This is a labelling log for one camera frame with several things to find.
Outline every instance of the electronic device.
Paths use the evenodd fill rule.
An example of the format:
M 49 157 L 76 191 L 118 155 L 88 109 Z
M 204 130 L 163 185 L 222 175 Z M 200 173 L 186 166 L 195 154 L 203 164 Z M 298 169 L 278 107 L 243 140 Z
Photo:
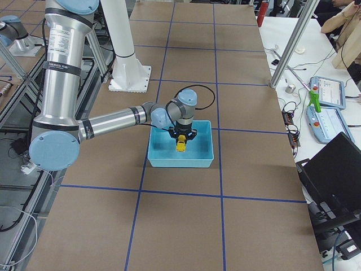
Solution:
M 314 228 L 320 224 L 330 225 L 330 223 L 333 225 L 332 228 L 343 226 L 354 240 L 354 244 L 347 242 L 348 253 L 344 253 L 344 256 L 349 259 L 360 253 L 359 247 L 361 247 L 359 217 L 344 219 L 352 218 L 353 213 L 361 209 L 361 150 L 346 134 L 341 132 L 307 164 L 300 164 L 305 162 L 297 163 L 300 180 L 323 212 L 322 217 L 318 217 L 318 225 L 314 224 Z M 333 223 L 336 221 L 340 222 L 338 226 Z M 327 242 L 326 246 L 333 246 L 335 236 L 337 233 L 333 235 L 333 241 Z M 321 236 L 318 236 L 318 244 L 322 242 L 325 240 L 321 240 Z
M 314 106 L 308 106 L 306 114 L 311 129 L 320 143 L 327 144 L 340 132 L 344 132 L 355 142 L 340 109 L 337 107 L 321 106 L 321 112 L 317 113 Z
M 346 108 L 344 82 L 325 77 L 315 76 L 311 78 L 310 88 L 317 86 L 320 96 L 320 104 L 335 106 L 339 109 Z

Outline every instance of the red bottle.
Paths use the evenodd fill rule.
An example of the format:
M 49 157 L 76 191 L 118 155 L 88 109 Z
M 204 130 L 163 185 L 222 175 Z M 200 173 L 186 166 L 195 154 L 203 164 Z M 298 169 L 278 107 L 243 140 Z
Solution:
M 258 17 L 257 17 L 258 27 L 262 26 L 263 19 L 265 18 L 266 12 L 268 10 L 268 4 L 269 4 L 268 1 L 262 1 L 261 8 L 259 9 L 259 13 L 258 13 Z

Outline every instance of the blue joint cap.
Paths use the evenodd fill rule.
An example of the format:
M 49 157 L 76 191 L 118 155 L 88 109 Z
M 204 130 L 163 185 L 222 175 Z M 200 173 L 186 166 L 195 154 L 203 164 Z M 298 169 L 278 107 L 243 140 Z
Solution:
M 4 35 L 0 35 L 0 42 L 2 42 L 2 44 L 5 45 L 5 47 L 9 46 L 12 44 L 11 39 L 9 39 L 8 37 L 4 36 Z
M 178 99 L 187 106 L 197 105 L 197 93 L 192 89 L 184 89 L 178 94 Z
M 151 120 L 152 120 L 152 124 L 159 129 L 168 127 L 171 124 L 167 112 L 165 111 L 164 108 L 160 108 L 160 107 L 152 111 Z
M 0 18 L 0 21 L 3 21 L 4 23 L 20 23 L 20 19 L 15 15 L 7 15 Z
M 80 144 L 67 132 L 49 131 L 37 136 L 30 144 L 31 161 L 46 171 L 70 167 L 78 158 Z
M 56 0 L 66 10 L 79 14 L 89 15 L 96 11 L 99 0 Z

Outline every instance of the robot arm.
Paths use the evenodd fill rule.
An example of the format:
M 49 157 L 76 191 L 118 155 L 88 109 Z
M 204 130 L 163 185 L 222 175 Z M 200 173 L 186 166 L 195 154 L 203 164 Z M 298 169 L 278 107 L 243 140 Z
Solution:
M 79 154 L 80 142 L 102 134 L 152 121 L 152 125 L 168 131 L 176 140 L 176 150 L 185 151 L 187 140 L 197 131 L 192 129 L 197 95 L 191 89 L 181 91 L 168 104 L 145 103 L 141 106 L 97 116 L 78 122 L 78 140 L 69 132 L 53 130 L 41 133 L 32 140 L 30 158 L 38 167 L 47 171 L 59 171 L 73 164 Z
M 46 1 L 45 18 L 50 25 L 50 36 L 43 66 L 46 69 L 43 103 L 41 113 L 33 120 L 29 154 L 33 163 L 47 171 L 72 165 L 84 139 L 151 120 L 158 128 L 173 124 L 169 133 L 176 139 L 178 151 L 184 151 L 187 140 L 196 136 L 192 121 L 197 95 L 190 89 L 181 91 L 166 105 L 149 102 L 87 120 L 75 119 L 84 41 L 92 30 L 98 4 L 99 0 Z M 127 18 L 126 9 L 119 13 Z

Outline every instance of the metal frame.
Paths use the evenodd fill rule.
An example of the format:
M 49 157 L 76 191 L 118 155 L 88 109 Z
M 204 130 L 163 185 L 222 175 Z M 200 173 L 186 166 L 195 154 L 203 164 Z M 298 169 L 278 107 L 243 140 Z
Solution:
M 270 87 L 275 89 L 320 0 L 307 1 L 275 70 Z

